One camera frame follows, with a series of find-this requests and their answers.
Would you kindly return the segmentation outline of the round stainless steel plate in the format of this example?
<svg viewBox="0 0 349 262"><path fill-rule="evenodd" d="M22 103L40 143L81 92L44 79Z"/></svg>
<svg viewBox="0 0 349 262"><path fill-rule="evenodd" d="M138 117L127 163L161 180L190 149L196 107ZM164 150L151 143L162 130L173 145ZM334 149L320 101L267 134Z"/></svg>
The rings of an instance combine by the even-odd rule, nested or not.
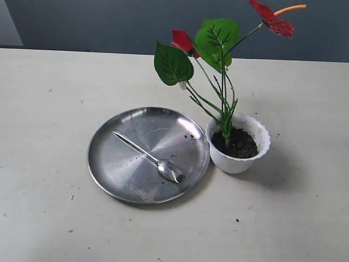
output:
<svg viewBox="0 0 349 262"><path fill-rule="evenodd" d="M121 112L94 133L88 170L107 194L131 204L160 204L191 190L210 162L202 128L167 108Z"/></svg>

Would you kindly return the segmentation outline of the stainless steel spork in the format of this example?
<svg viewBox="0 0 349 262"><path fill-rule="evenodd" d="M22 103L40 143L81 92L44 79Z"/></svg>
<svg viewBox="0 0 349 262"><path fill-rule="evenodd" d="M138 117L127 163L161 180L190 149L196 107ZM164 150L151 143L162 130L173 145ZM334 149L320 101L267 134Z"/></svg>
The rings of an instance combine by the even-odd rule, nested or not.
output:
<svg viewBox="0 0 349 262"><path fill-rule="evenodd" d="M162 177L168 179L171 182L174 182L176 184L180 184L183 182L186 178L184 172L181 170L181 168L173 161L169 159L157 159L154 156L152 156L149 152L147 152L145 149L143 149L141 146L133 142L129 137L127 137L125 134L123 134L120 130L115 129L113 131L114 135L122 140L124 143L132 147L133 149L145 154L148 159L150 159L156 166L159 175Z"/></svg>

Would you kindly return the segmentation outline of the artificial red anthurium plant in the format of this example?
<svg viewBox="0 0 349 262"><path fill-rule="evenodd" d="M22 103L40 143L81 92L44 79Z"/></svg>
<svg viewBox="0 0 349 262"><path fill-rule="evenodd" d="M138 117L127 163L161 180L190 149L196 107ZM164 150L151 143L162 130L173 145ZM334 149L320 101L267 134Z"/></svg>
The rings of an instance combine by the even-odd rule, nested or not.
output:
<svg viewBox="0 0 349 262"><path fill-rule="evenodd" d="M236 97L233 97L231 102L227 100L227 90L233 87L227 76L227 69L232 63L232 50L263 26L281 37L293 38L294 26L281 19L280 15L307 7L306 4L298 4L273 11L259 1L249 3L261 22L244 37L241 37L240 27L233 19L204 19L195 38L191 38L185 30L173 29L171 44L164 45L158 41L155 48L154 69L160 80L167 86L180 85L181 89L187 90L191 100L207 115L213 116L206 109L206 105L219 113L214 120L221 128L221 137L226 148L231 144L232 118L238 103ZM190 80L194 76L191 58L203 59L220 74L220 80L216 78L208 80L220 99L219 106L201 96L191 85Z"/></svg>

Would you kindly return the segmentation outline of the white plastic flower pot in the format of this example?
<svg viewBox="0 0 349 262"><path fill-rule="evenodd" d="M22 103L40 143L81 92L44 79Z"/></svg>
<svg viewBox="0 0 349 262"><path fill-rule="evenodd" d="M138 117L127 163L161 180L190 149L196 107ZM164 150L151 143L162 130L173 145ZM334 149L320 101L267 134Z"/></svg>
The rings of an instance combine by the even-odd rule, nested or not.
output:
<svg viewBox="0 0 349 262"><path fill-rule="evenodd" d="M207 123L205 135L213 163L229 174L248 170L270 147L270 135L265 126L255 118L241 113L235 113L232 117L229 147L226 146L221 126L215 119Z"/></svg>

